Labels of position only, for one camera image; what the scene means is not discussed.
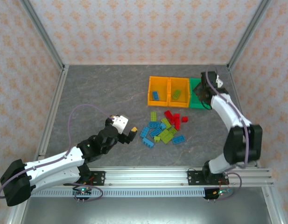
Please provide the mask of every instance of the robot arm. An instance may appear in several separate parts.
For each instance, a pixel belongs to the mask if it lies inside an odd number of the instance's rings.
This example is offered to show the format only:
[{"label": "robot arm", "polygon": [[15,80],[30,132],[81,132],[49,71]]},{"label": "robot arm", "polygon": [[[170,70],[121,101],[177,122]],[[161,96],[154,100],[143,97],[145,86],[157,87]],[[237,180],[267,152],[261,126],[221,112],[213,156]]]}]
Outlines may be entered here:
[{"label": "robot arm", "polygon": [[221,96],[218,96],[209,86],[205,72],[201,73],[201,83],[193,89],[193,92],[199,97],[200,101],[211,106],[211,108],[219,114],[229,131],[224,152],[217,158],[206,162],[203,167],[205,179],[211,182],[215,174],[221,174],[233,167],[236,163],[244,161],[246,154],[246,136],[243,123],[248,130],[248,161],[255,161],[260,158],[262,128],[259,125],[253,125],[241,114],[232,102],[227,90],[221,88],[223,83],[214,71],[208,72],[208,78],[212,86]]},{"label": "robot arm", "polygon": [[123,133],[128,118],[112,116],[105,121],[105,127],[98,135],[81,141],[69,153],[63,152],[40,161],[22,163],[16,160],[11,163],[0,182],[3,185],[12,176],[28,170],[8,183],[3,189],[8,206],[14,206],[27,200],[32,194],[60,184],[84,183],[91,176],[87,163],[100,159],[111,148],[120,142],[129,144],[134,140],[137,129],[134,127],[128,135]]}]

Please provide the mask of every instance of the gray marble floor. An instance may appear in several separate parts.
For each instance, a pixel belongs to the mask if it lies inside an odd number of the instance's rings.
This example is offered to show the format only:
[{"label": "gray marble floor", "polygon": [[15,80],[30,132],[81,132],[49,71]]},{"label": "gray marble floor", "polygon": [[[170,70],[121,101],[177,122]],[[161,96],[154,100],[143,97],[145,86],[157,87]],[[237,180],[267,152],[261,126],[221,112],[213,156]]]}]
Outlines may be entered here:
[{"label": "gray marble floor", "polygon": [[[93,104],[108,114],[124,114],[130,118],[128,127],[136,126],[134,141],[118,143],[109,154],[93,162],[92,166],[202,166],[223,151],[227,129],[218,114],[212,110],[181,109],[147,106],[149,76],[199,77],[206,66],[198,65],[91,65],[70,66],[63,88],[56,119],[49,140],[46,157],[67,150],[67,120],[79,104]],[[226,66],[218,66],[218,74],[237,105],[235,92]],[[166,110],[188,116],[178,134],[186,141],[173,145],[156,143],[150,149],[141,142],[140,132],[150,121],[150,112],[157,119],[164,118]],[[71,121],[74,144],[87,139],[104,128],[105,115],[92,108],[76,111]]]}]

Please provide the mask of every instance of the lime green lego brick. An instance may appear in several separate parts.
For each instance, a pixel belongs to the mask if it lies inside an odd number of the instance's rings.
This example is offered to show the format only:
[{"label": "lime green lego brick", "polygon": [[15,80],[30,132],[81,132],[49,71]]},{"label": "lime green lego brick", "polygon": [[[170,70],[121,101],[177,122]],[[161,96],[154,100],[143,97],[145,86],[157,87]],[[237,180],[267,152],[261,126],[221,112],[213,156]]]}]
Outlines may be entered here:
[{"label": "lime green lego brick", "polygon": [[175,92],[174,92],[174,94],[173,94],[173,99],[178,99],[179,98],[179,96],[180,96],[180,93],[181,93],[181,90],[176,90]]},{"label": "lime green lego brick", "polygon": [[166,135],[168,135],[169,134],[169,131],[167,130],[167,129],[164,129],[158,136],[160,137],[160,138],[162,138],[162,137],[165,137]]},{"label": "lime green lego brick", "polygon": [[172,127],[172,125],[170,124],[170,122],[166,118],[161,119],[161,121],[162,121],[162,123],[164,123],[166,125],[167,129]]},{"label": "lime green lego brick", "polygon": [[171,132],[174,135],[177,133],[177,130],[173,127],[169,130],[169,132]]},{"label": "lime green lego brick", "polygon": [[154,142],[159,142],[160,140],[161,140],[160,137],[158,137],[158,136],[155,136],[155,137],[154,137]]},{"label": "lime green lego brick", "polygon": [[174,135],[169,132],[166,136],[162,137],[161,140],[164,142],[164,144],[167,144],[169,141],[172,140],[173,137]]},{"label": "lime green lego brick", "polygon": [[151,121],[156,121],[156,112],[151,112]]}]

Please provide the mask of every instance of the patterned wallpaper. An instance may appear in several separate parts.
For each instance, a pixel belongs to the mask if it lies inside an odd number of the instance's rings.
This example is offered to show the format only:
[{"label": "patterned wallpaper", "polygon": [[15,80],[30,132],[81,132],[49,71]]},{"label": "patterned wallpaper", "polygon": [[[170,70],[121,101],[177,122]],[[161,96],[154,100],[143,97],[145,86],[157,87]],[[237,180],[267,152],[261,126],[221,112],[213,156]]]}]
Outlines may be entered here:
[{"label": "patterned wallpaper", "polygon": [[[0,177],[33,159],[59,73],[20,1],[0,1]],[[0,223],[9,211],[0,200]]]},{"label": "patterned wallpaper", "polygon": [[261,0],[31,0],[66,64],[227,64]]},{"label": "patterned wallpaper", "polygon": [[273,0],[232,70],[243,112],[263,127],[261,164],[288,214],[288,1]]}]

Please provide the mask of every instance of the orange bin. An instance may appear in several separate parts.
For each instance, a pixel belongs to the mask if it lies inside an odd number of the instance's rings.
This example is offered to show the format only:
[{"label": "orange bin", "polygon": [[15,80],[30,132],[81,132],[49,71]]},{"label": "orange bin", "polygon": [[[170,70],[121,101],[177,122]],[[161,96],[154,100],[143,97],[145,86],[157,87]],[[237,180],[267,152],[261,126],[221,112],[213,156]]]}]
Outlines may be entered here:
[{"label": "orange bin", "polygon": [[[171,93],[169,97],[169,106],[188,108],[190,105],[190,79],[174,77],[169,79]],[[181,93],[178,99],[173,99],[176,90],[180,90]]]},{"label": "orange bin", "polygon": [[[152,92],[154,91],[158,93],[158,101],[153,100]],[[168,106],[170,95],[170,79],[168,77],[150,76],[148,106]]]}]

